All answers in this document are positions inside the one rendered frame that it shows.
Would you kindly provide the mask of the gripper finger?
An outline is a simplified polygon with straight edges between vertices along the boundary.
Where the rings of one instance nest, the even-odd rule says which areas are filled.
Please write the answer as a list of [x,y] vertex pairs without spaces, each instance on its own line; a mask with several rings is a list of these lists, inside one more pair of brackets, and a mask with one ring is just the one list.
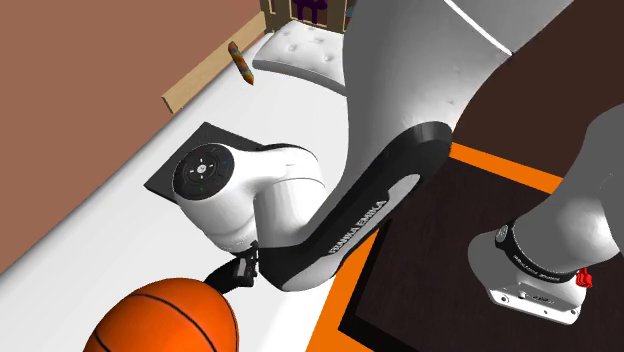
[[204,283],[221,294],[237,288],[237,261],[231,260],[209,274]]

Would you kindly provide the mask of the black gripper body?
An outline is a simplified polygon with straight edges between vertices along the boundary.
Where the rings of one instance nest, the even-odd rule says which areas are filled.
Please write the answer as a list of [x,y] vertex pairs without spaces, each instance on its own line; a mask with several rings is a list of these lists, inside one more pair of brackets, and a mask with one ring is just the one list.
[[252,287],[257,277],[258,242],[252,241],[250,247],[236,255],[239,260],[235,269],[235,280],[238,287]]

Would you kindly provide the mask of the orange basketball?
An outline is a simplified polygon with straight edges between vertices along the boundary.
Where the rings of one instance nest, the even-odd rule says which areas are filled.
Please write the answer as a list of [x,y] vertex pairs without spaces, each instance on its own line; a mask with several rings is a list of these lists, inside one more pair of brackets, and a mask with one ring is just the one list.
[[170,278],[120,300],[83,352],[240,352],[240,333],[221,293],[195,279]]

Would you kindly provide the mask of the black flat tablet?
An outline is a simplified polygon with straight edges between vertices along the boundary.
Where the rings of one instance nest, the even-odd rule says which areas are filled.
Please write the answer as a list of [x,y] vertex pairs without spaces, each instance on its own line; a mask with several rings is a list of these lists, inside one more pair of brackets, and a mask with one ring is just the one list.
[[176,166],[192,149],[207,143],[221,143],[243,151],[254,151],[262,147],[262,144],[256,141],[204,122],[156,170],[144,183],[144,187],[152,193],[176,203],[172,187]]

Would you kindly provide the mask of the dark robot stand orange edges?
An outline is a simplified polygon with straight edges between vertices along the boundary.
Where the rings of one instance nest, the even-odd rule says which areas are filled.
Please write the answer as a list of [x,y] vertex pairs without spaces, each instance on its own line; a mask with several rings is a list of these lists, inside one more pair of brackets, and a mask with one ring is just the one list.
[[336,277],[306,352],[624,352],[624,258],[593,267],[578,320],[493,304],[471,239],[545,199],[555,175],[460,144]]

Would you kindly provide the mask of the multicoloured striped pen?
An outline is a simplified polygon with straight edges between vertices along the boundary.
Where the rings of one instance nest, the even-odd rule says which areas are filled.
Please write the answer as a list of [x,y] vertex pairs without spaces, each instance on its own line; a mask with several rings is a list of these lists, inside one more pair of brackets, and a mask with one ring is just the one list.
[[231,41],[228,44],[228,52],[232,58],[232,61],[236,65],[239,73],[242,78],[250,85],[254,84],[254,76],[252,71],[249,69],[248,64],[246,63],[242,53],[240,52],[237,44],[234,41]]

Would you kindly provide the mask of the white tufted pillow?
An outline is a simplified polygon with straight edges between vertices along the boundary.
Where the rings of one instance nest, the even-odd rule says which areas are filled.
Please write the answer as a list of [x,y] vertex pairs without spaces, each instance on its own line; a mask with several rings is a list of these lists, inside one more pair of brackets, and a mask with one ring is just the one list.
[[345,96],[343,40],[343,34],[291,20],[262,45],[252,65],[307,80]]

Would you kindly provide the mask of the wooden shelf with purple figure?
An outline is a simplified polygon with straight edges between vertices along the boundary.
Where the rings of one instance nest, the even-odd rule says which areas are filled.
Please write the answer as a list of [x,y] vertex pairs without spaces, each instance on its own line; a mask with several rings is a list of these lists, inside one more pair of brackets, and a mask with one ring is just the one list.
[[358,0],[260,0],[268,31],[277,31],[291,20],[344,33]]

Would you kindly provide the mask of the white bed with wooden frame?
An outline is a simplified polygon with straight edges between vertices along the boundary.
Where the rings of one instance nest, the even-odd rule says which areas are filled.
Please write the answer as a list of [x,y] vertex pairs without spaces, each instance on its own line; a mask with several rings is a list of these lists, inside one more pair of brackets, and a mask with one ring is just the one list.
[[347,102],[331,90],[259,71],[221,72],[128,162],[0,274],[0,352],[82,352],[104,314],[164,278],[206,278],[229,260],[150,176],[203,123],[253,141],[312,151],[328,188],[347,149]]

